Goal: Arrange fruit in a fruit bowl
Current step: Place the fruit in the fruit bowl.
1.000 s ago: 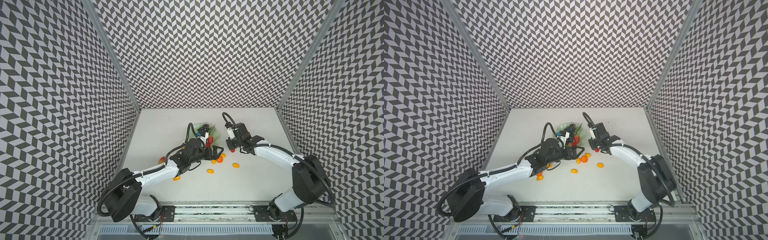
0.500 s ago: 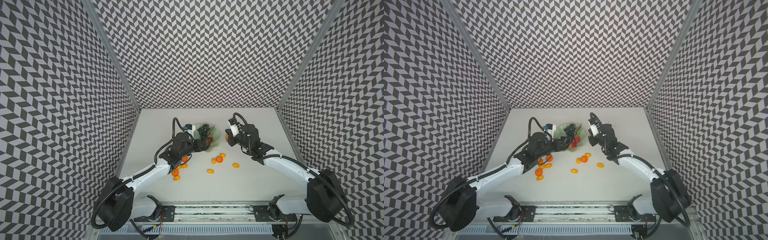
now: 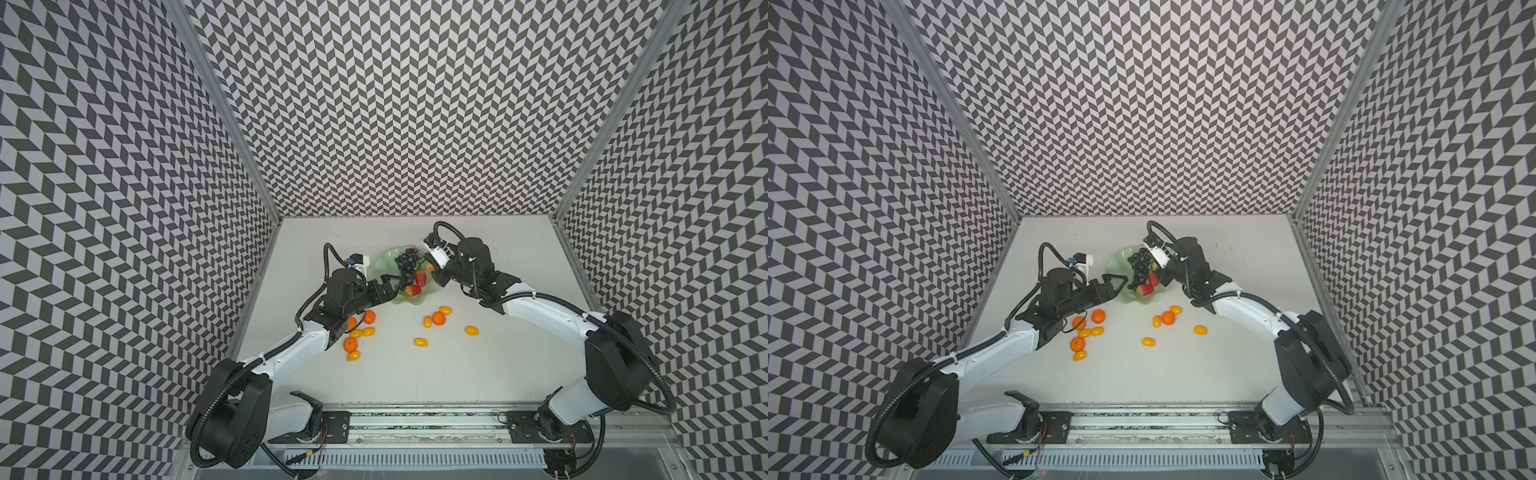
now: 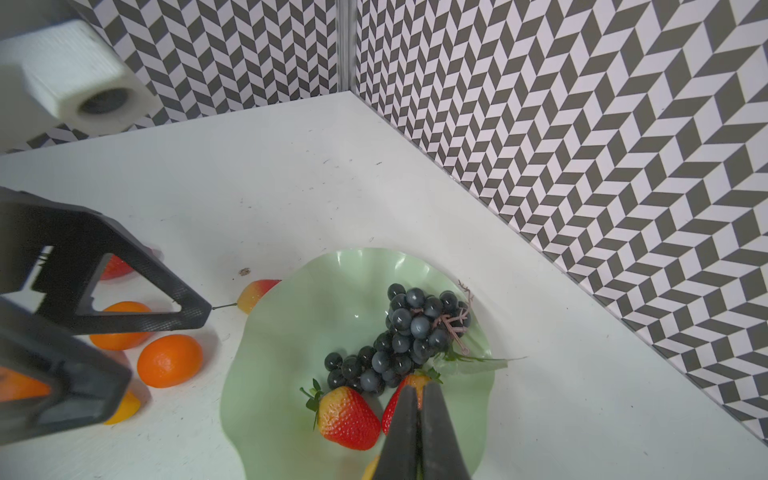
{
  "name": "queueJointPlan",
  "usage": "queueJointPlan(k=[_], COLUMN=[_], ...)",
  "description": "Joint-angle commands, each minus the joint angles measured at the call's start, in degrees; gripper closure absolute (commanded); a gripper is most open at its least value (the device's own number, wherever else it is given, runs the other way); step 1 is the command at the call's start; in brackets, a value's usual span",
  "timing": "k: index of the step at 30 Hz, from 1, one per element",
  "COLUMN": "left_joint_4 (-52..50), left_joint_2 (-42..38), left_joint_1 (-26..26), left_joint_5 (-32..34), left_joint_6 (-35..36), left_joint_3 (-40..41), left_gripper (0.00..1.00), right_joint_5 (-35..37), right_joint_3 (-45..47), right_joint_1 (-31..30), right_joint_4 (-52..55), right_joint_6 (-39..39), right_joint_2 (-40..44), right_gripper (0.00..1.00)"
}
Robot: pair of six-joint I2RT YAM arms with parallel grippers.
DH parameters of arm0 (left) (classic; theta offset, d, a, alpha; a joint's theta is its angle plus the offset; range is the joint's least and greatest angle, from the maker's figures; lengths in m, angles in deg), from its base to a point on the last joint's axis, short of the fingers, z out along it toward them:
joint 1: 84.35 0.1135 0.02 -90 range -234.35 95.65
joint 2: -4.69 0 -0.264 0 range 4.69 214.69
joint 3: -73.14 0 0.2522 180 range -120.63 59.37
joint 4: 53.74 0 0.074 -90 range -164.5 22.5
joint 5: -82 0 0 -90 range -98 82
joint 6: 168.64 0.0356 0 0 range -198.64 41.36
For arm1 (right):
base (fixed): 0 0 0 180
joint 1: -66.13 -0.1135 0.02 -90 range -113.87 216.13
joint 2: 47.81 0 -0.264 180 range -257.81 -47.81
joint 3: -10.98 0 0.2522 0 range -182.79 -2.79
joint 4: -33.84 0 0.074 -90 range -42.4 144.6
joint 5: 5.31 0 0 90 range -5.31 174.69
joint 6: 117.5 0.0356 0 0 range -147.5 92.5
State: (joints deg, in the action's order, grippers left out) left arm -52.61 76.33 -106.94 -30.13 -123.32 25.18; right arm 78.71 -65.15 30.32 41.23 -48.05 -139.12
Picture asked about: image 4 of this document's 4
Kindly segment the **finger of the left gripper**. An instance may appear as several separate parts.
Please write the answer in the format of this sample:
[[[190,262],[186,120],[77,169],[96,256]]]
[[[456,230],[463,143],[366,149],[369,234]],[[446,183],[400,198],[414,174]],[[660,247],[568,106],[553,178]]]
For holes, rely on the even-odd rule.
[[[92,293],[114,254],[179,306],[166,313],[97,313]],[[117,221],[29,192],[1,190],[1,291],[29,285],[36,314],[74,335],[198,329],[212,307]]]
[[[129,368],[24,308],[1,301],[1,365],[50,388],[1,403],[1,444],[108,420],[132,378]]]

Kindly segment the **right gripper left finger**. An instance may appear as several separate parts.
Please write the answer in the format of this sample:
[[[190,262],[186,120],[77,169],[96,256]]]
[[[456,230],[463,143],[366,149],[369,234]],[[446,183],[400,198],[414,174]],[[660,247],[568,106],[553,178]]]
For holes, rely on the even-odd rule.
[[[373,480],[415,480],[419,409],[416,390],[404,386],[384,443]]]

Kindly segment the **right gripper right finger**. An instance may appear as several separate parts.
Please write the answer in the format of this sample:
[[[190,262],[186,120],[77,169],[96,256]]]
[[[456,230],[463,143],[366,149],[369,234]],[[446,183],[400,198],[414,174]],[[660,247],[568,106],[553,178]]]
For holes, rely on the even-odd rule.
[[[423,389],[421,408],[422,472],[426,480],[470,480],[446,402],[437,382]]]

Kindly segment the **strawberry red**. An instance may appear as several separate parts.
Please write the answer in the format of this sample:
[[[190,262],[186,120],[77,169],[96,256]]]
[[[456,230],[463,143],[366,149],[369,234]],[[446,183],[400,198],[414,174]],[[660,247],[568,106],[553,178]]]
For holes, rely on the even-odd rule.
[[[341,386],[324,392],[316,384],[309,391],[299,391],[314,414],[313,429],[324,439],[356,451],[370,450],[378,442],[380,420],[356,390]]]

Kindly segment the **dark grape bunch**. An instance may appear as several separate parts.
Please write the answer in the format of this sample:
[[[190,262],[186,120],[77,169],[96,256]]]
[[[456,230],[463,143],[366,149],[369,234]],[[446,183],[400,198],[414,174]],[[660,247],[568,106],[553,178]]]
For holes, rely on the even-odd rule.
[[[392,283],[385,330],[372,343],[350,354],[328,353],[324,359],[330,389],[350,387],[362,394],[381,394],[408,375],[439,376],[439,361],[472,361],[464,336],[473,323],[471,303],[453,290],[437,295],[419,287]]]

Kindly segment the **green wavy glass bowl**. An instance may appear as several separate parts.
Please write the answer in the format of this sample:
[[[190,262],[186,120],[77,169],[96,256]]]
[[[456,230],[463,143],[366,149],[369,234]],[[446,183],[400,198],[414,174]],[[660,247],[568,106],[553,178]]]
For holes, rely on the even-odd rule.
[[[429,294],[458,281],[383,248],[324,254],[282,280],[251,311],[221,397],[223,430],[249,479],[359,479],[377,450],[355,451],[312,426],[306,394],[330,352],[350,355],[385,328],[388,287]]]

